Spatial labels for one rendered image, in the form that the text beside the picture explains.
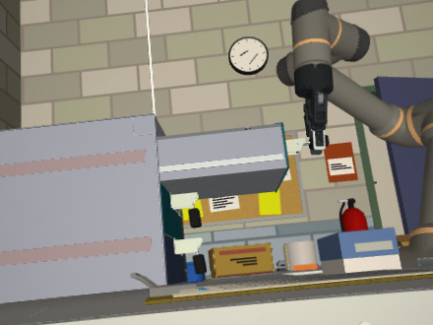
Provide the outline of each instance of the gray wall box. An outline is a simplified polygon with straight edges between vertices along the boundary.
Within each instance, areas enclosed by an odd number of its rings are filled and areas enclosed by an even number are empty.
[[[157,139],[160,182],[201,199],[276,191],[288,168],[281,124]]]
[[[167,284],[155,140],[153,115],[0,132],[1,303],[145,288],[133,272]],[[2,173],[13,163],[142,150],[145,162]],[[12,251],[141,237],[150,251],[1,263]]]

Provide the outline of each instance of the white wire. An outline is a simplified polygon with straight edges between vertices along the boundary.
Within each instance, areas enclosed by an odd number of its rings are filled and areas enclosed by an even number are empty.
[[[146,6],[146,28],[148,29],[149,69],[151,71],[152,110],[154,112],[154,115],[156,115],[155,91],[154,91],[154,71],[152,69],[151,31],[149,29],[149,7],[148,7],[148,0],[145,0],[145,6]]]

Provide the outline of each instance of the clock hand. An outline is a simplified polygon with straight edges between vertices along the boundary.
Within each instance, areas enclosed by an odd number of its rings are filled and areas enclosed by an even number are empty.
[[[256,57],[257,57],[258,55],[259,55],[259,53],[257,53],[256,55],[254,55],[253,60],[250,61],[250,65],[251,65],[251,63],[254,61],[254,59],[256,59]]]

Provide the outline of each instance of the brown box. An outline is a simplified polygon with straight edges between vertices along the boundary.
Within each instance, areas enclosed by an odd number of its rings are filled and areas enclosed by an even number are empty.
[[[209,251],[212,278],[273,273],[270,243],[213,248]]]

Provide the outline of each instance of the cork board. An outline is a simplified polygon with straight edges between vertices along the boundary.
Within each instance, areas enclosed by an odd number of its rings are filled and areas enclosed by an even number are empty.
[[[286,140],[291,140],[291,136],[286,136]],[[279,200],[281,211],[275,215],[261,215],[259,194],[239,195],[239,209],[221,212],[211,212],[209,199],[199,200],[201,202],[202,223],[219,223],[237,220],[248,220],[257,218],[277,218],[279,216],[289,216],[302,214],[302,200],[299,188],[298,169],[296,167],[295,156],[288,156],[289,171],[291,179],[284,181],[279,187]],[[183,221],[184,225],[190,225],[189,220]]]

